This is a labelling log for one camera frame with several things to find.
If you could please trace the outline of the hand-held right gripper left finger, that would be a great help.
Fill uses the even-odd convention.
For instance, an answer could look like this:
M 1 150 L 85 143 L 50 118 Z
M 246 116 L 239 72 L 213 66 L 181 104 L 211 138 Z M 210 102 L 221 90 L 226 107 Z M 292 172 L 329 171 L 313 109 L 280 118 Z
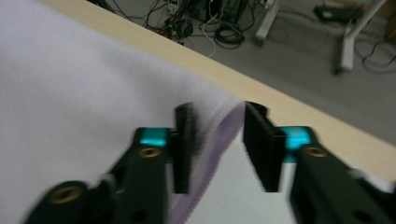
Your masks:
M 168 224 L 168 189 L 190 190 L 195 150 L 194 104 L 175 108 L 173 128 L 140 127 L 131 146 L 110 170 L 117 179 L 111 224 Z

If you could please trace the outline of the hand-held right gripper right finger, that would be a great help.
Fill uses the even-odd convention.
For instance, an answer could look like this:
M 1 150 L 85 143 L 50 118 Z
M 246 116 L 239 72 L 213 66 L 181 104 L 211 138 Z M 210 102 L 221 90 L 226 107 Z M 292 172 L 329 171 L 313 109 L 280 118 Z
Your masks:
M 281 168 L 296 164 L 290 206 L 297 224 L 396 224 L 396 184 L 376 188 L 325 148 L 307 126 L 276 127 L 267 108 L 245 103 L 243 143 L 264 190 L 280 190 Z

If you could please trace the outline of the white lilac printed towel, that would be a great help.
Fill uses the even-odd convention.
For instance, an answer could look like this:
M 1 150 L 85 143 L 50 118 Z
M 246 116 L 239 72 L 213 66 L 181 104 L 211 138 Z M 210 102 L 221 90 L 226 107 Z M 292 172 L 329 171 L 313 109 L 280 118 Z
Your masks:
M 169 198 L 171 224 L 185 224 L 205 193 L 243 126 L 243 104 L 38 0 L 0 0 L 0 224 L 22 224 L 55 184 L 97 180 L 137 128 L 173 126 L 185 103 L 198 148 L 189 193 Z

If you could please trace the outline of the black computer tower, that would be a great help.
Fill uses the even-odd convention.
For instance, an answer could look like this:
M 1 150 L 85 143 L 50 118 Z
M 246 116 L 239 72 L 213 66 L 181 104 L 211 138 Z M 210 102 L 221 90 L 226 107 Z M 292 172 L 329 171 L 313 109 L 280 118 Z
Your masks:
M 249 0 L 221 0 L 220 17 L 229 21 L 238 21 L 245 11 Z
M 187 11 L 199 21 L 209 21 L 220 9 L 221 0 L 189 0 Z

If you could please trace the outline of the black flat device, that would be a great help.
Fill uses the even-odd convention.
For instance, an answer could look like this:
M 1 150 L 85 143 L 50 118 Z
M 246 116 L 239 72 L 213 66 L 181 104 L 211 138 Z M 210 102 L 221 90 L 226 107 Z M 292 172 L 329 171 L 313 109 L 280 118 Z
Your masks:
M 358 21 L 363 15 L 363 10 L 361 7 L 315 6 L 314 13 L 323 22 L 347 24 Z

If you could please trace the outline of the white power supply unit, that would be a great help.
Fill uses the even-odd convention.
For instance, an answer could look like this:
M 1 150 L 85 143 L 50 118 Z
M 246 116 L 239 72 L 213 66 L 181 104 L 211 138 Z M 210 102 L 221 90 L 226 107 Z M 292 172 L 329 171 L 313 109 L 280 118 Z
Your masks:
M 182 0 L 168 0 L 167 10 L 171 15 L 175 15 L 181 7 Z

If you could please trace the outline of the white desk frame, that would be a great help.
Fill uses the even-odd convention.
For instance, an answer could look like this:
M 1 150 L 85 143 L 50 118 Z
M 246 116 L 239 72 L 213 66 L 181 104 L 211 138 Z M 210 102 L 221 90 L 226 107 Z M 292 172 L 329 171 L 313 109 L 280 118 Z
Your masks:
M 266 12 L 264 18 L 261 21 L 260 26 L 254 35 L 254 40 L 258 46 L 263 44 L 263 41 L 267 37 L 270 28 L 276 18 L 276 14 L 280 9 L 280 0 L 264 0 Z M 342 36 L 340 56 L 338 63 L 335 68 L 336 74 L 343 74 L 351 72 L 353 69 L 354 59 L 354 45 L 355 39 L 364 26 L 369 20 L 377 13 L 377 11 L 387 2 L 387 0 L 371 0 L 368 7 L 361 10 L 363 11 L 362 16 L 353 25 L 348 25 Z

